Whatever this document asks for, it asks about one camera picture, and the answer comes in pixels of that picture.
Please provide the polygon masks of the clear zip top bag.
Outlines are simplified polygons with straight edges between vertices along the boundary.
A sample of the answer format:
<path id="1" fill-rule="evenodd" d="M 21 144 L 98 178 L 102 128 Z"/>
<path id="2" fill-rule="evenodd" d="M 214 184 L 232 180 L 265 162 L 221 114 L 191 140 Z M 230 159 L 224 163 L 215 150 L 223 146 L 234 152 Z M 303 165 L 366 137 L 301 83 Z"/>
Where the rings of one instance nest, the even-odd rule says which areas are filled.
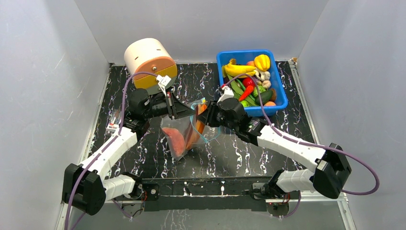
<path id="1" fill-rule="evenodd" d="M 207 109 L 208 101 L 205 98 L 187 104 L 194 111 L 191 116 L 180 119 L 170 119 L 165 116 L 160 123 L 171 156 L 174 160 L 183 158 L 192 148 L 206 144 L 220 136 L 219 127 L 209 127 L 197 119 Z"/>

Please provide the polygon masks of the green watermelon slice toy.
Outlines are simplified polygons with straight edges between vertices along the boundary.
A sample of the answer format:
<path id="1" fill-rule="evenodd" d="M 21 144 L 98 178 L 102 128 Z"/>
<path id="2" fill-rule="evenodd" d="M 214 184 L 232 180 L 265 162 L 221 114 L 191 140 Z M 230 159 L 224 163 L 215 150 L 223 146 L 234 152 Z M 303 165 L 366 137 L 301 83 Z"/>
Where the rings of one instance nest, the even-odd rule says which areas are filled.
<path id="1" fill-rule="evenodd" d="M 163 127 L 162 131 L 168 140 L 172 157 L 174 159 L 180 159 L 186 149 L 186 142 L 182 133 L 179 130 L 170 127 Z"/>

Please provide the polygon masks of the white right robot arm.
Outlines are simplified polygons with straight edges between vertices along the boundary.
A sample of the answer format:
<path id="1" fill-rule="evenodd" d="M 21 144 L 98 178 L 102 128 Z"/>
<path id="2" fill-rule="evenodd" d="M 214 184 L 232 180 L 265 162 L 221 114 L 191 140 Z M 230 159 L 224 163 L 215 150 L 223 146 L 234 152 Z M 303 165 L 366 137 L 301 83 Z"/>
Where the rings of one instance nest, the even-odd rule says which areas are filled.
<path id="1" fill-rule="evenodd" d="M 351 168 L 346 156 L 336 151 L 314 147 L 310 142 L 283 133 L 259 117 L 249 116 L 235 98 L 210 102 L 208 108 L 197 116 L 210 127 L 227 127 L 244 142 L 273 150 L 305 167 L 303 170 L 278 170 L 263 185 L 253 185 L 245 194 L 255 199 L 283 198 L 292 191 L 317 191 L 337 199 L 348 179 Z"/>

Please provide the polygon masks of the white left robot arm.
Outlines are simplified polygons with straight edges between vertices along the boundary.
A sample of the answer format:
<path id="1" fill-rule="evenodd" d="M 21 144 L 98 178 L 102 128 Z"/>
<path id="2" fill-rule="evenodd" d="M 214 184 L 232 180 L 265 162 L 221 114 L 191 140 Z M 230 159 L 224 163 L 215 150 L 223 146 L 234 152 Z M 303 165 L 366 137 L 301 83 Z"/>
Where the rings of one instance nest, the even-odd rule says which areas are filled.
<path id="1" fill-rule="evenodd" d="M 168 115 L 181 119 L 195 110 L 180 102 L 172 92 L 150 96 L 145 89 L 135 89 L 124 100 L 122 121 L 110 138 L 80 164 L 71 163 L 64 172 L 62 201 L 86 214 L 98 213 L 104 202 L 120 196 L 139 199 L 142 179 L 129 172 L 106 179 L 108 171 L 149 129 L 153 117 Z"/>

